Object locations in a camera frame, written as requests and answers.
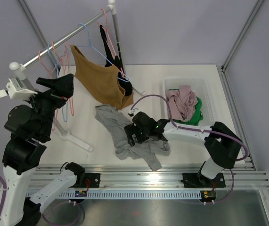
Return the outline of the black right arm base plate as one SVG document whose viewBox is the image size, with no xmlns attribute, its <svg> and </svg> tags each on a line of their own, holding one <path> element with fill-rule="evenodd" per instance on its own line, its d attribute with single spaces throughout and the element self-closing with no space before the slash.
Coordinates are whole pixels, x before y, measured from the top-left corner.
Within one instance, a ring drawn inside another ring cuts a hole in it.
<svg viewBox="0 0 269 226">
<path fill-rule="evenodd" d="M 222 173 L 218 173 L 214 179 L 208 179 L 199 173 L 183 173 L 182 180 L 185 188 L 225 188 L 226 183 Z"/>
</svg>

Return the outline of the mauve pink tank top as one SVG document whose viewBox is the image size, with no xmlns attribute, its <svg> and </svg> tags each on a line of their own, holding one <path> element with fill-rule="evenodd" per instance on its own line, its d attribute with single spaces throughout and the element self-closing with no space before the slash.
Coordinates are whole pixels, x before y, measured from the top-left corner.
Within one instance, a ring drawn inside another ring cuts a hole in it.
<svg viewBox="0 0 269 226">
<path fill-rule="evenodd" d="M 189 85 L 180 85 L 178 89 L 166 91 L 171 117 L 174 120 L 188 122 L 192 119 L 198 104 L 197 96 Z"/>
</svg>

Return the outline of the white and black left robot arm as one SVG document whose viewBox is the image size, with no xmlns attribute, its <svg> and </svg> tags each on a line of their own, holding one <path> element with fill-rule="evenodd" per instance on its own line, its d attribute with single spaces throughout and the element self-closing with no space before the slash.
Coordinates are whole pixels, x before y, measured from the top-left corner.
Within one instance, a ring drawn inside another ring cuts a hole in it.
<svg viewBox="0 0 269 226">
<path fill-rule="evenodd" d="M 18 95 L 25 105 L 14 107 L 8 114 L 5 129 L 11 139 L 3 155 L 3 177 L 0 189 L 0 226 L 34 226 L 45 209 L 66 189 L 85 183 L 85 169 L 71 162 L 59 176 L 38 193 L 27 196 L 29 183 L 50 141 L 55 111 L 73 96 L 73 75 L 45 79 L 38 84 L 46 91 L 28 90 L 18 78 L 7 84 L 10 97 Z"/>
</svg>

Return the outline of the grey tank top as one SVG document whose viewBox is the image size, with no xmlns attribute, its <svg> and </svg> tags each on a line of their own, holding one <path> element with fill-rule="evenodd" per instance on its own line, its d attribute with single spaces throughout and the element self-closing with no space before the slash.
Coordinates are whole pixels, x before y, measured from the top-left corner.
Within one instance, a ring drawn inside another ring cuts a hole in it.
<svg viewBox="0 0 269 226">
<path fill-rule="evenodd" d="M 108 132 L 110 132 L 115 147 L 115 155 L 120 160 L 128 157 L 132 159 L 143 159 L 151 170 L 157 171 L 162 165 L 156 155 L 169 156 L 171 153 L 168 142 L 149 139 L 139 144 L 135 140 L 135 145 L 128 144 L 125 126 L 131 124 L 131 121 L 123 113 L 117 111 L 110 105 L 96 106 L 95 118 L 100 122 Z"/>
</svg>

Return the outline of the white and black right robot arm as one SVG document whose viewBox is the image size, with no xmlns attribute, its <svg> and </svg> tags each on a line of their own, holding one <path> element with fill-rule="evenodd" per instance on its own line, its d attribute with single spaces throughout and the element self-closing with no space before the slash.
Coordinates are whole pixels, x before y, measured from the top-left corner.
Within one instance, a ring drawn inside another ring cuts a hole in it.
<svg viewBox="0 0 269 226">
<path fill-rule="evenodd" d="M 223 170 L 233 169 L 242 141 L 222 122 L 212 126 L 185 126 L 172 120 L 155 121 L 144 112 L 132 114 L 132 122 L 124 127 L 130 146 L 142 144 L 153 139 L 156 141 L 182 141 L 203 146 L 210 158 L 197 173 L 183 173 L 185 188 L 224 188 Z"/>
</svg>

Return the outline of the brown tank top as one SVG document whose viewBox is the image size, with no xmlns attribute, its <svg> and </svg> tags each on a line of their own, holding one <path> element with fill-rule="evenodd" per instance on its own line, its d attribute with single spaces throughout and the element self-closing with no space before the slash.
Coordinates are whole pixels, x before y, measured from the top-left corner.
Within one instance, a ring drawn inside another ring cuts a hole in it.
<svg viewBox="0 0 269 226">
<path fill-rule="evenodd" d="M 133 93 L 126 96 L 126 90 L 119 84 L 119 70 L 115 65 L 97 65 L 89 61 L 75 45 L 70 48 L 76 66 L 75 78 L 97 101 L 118 110 L 134 104 Z"/>
</svg>

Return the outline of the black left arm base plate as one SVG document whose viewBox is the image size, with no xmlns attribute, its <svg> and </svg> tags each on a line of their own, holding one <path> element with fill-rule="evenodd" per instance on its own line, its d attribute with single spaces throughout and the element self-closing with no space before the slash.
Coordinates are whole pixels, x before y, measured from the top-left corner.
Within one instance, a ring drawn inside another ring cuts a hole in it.
<svg viewBox="0 0 269 226">
<path fill-rule="evenodd" d="M 89 186 L 89 188 L 99 188 L 100 177 L 101 177 L 100 173 L 86 173 L 82 184 L 74 185 L 72 186 L 72 188 L 86 189 L 87 186 Z"/>
</svg>

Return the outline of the green tank top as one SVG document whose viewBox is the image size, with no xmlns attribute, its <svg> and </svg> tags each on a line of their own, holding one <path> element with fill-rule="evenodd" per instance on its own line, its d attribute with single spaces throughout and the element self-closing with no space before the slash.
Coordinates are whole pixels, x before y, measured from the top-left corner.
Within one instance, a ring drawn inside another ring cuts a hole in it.
<svg viewBox="0 0 269 226">
<path fill-rule="evenodd" d="M 201 107 L 202 107 L 202 100 L 197 96 L 198 104 L 195 106 L 196 111 L 192 117 L 192 119 L 188 122 L 182 122 L 179 120 L 174 120 L 177 121 L 178 123 L 186 124 L 186 125 L 193 125 L 193 126 L 198 126 L 199 122 L 203 120 L 203 114 L 201 112 Z"/>
</svg>

